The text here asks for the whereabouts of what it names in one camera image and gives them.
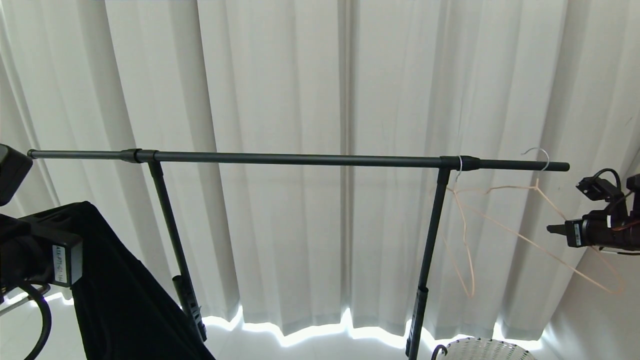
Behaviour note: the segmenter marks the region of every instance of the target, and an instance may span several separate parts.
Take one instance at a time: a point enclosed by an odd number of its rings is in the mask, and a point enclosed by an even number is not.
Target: black garment
[[[71,290],[88,360],[215,360],[95,206],[82,202],[55,210],[70,219],[67,231],[83,238],[83,276]]]

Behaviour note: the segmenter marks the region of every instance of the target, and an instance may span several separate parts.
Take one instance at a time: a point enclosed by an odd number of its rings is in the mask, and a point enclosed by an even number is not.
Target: curtain fold
[[[455,186],[530,185],[568,217],[574,184],[624,174],[640,149],[640,22],[630,0],[2,0],[0,140],[42,149],[287,152],[544,160],[567,173],[465,172]],[[144,165],[38,160],[13,215],[88,200],[171,294],[177,264]],[[204,316],[404,334],[434,170],[165,163]],[[454,186],[457,173],[452,173]],[[576,265],[535,193],[461,195]],[[572,273],[447,194],[425,328],[536,340]],[[606,271],[590,269],[593,273]],[[607,284],[615,288],[616,284]]]

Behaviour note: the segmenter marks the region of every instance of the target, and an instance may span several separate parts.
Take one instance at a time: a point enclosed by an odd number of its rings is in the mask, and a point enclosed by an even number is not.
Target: floor
[[[50,296],[48,300],[53,329],[38,360],[85,359],[72,300],[64,300],[61,294]],[[205,318],[205,324],[206,345],[220,360],[406,359],[404,338],[379,328],[353,329],[348,313],[341,324],[312,327],[287,337],[279,334],[271,324],[243,323],[241,312],[231,322],[210,317]],[[33,302],[0,317],[0,359],[24,359],[35,344],[40,326],[40,313]],[[430,359],[430,348],[448,342],[435,341],[423,332],[419,359]],[[539,360],[558,360],[548,348],[534,343],[523,345],[528,346]]]

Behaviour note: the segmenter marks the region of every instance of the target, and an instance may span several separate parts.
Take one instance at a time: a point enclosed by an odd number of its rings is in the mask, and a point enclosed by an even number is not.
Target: black metal rack
[[[416,360],[420,345],[420,333],[427,304],[427,278],[431,267],[431,258],[435,247],[440,215],[452,170],[470,171],[477,169],[501,170],[544,170],[568,171],[568,163],[547,161],[484,160],[472,156],[409,157],[409,156],[356,156],[356,155],[303,155],[303,154],[243,154],[225,152],[168,152],[157,150],[128,149],[122,151],[41,151],[29,150],[33,159],[83,159],[83,160],[122,160],[130,163],[148,163],[160,200],[164,221],[169,230],[173,251],[178,261],[180,275],[173,281],[178,291],[182,308],[193,319],[193,327],[202,340],[206,339],[205,329],[200,319],[198,302],[193,291],[189,268],[184,256],[180,236],[173,217],[173,210],[164,183],[161,162],[187,163],[242,163],[275,165],[324,165],[351,167],[408,167],[438,168],[436,192],[429,221],[426,247],[413,307],[411,330],[406,342],[406,355]]]

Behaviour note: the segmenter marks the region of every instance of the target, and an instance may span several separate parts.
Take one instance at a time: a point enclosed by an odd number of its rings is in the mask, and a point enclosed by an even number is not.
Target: white woven basket
[[[536,360],[528,350],[518,345],[481,338],[452,341],[446,346],[446,351],[437,348],[433,355],[432,359],[436,360]]]

